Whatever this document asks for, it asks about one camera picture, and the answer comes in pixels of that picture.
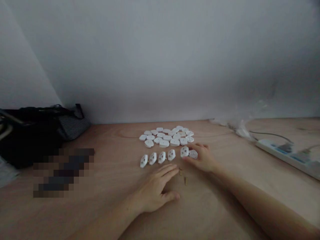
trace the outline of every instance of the wooden table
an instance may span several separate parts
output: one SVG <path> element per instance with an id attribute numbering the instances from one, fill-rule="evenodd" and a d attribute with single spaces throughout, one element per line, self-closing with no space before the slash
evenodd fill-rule
<path id="1" fill-rule="evenodd" d="M 138 137 L 145 131 L 177 125 L 194 131 L 195 142 L 208 144 L 216 159 L 255 186 L 274 196 L 316 226 L 320 226 L 320 182 L 209 121 L 94 125 L 68 148 L 94 148 L 94 169 L 80 178 L 64 198 L 33 198 L 32 169 L 0 189 L 0 239 L 64 239 L 92 221 L 104 209 L 134 191 L 159 167 L 139 167 L 143 154 L 158 154 Z M 318 119 L 262 119 L 247 124 L 251 130 L 284 135 L 298 148 L 320 143 Z M 284 140 L 267 135 L 278 143 Z M 179 201 L 140 215 L 121 239 L 264 239 L 239 203 L 212 178 L 183 163 L 180 147 L 174 162 L 183 168 L 167 189 L 180 193 Z"/>

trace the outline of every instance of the forearm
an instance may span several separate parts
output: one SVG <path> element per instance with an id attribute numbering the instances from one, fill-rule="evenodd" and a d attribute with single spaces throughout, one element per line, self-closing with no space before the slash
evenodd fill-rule
<path id="1" fill-rule="evenodd" d="M 134 195 L 130 195 L 113 210 L 102 214 L 85 228 L 73 234 L 69 239 L 118 239 L 130 223 L 141 213 L 134 198 Z"/>
<path id="2" fill-rule="evenodd" d="M 225 170 L 213 173 L 272 239 L 319 239 L 315 226 L 261 189 Z"/>

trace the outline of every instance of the pile of white plastic parts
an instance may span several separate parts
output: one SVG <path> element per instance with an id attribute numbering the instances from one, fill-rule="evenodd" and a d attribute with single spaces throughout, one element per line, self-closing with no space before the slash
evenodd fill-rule
<path id="1" fill-rule="evenodd" d="M 194 159 L 198 158 L 198 153 L 195 150 L 190 150 L 185 145 L 194 142 L 192 137 L 194 133 L 188 128 L 182 126 L 177 126 L 174 129 L 163 129 L 161 127 L 156 130 L 145 131 L 143 135 L 139 137 L 141 141 L 145 141 L 144 145 L 147 148 L 154 146 L 154 143 L 159 144 L 160 147 L 166 148 L 170 146 L 178 147 L 184 146 L 180 150 L 180 156 L 190 156 Z M 176 152 L 174 149 L 168 151 L 168 161 L 172 161 L 176 157 Z M 158 163 L 162 164 L 166 160 L 166 152 L 161 152 L 158 158 Z M 149 158 L 149 164 L 153 165 L 157 161 L 157 153 L 152 153 Z M 145 154 L 141 158 L 140 167 L 144 168 L 148 163 L 148 155 Z"/>

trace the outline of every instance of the gray striped bag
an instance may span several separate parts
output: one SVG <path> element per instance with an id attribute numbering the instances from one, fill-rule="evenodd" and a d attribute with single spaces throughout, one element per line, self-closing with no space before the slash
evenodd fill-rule
<path id="1" fill-rule="evenodd" d="M 69 110 L 74 112 L 74 116 L 62 115 L 57 117 L 60 122 L 58 133 L 65 141 L 76 139 L 91 125 L 89 120 L 85 118 L 80 104 L 76 104 L 74 108 Z"/>

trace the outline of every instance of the power strip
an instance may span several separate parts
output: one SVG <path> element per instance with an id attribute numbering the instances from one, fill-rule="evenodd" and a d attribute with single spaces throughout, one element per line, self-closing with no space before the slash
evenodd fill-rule
<path id="1" fill-rule="evenodd" d="M 303 156 L 300 153 L 287 153 L 279 149 L 278 145 L 268 139 L 259 140 L 256 143 L 256 146 L 305 172 L 311 177 L 320 180 L 320 163 L 318 161 L 310 161 L 308 157 Z"/>

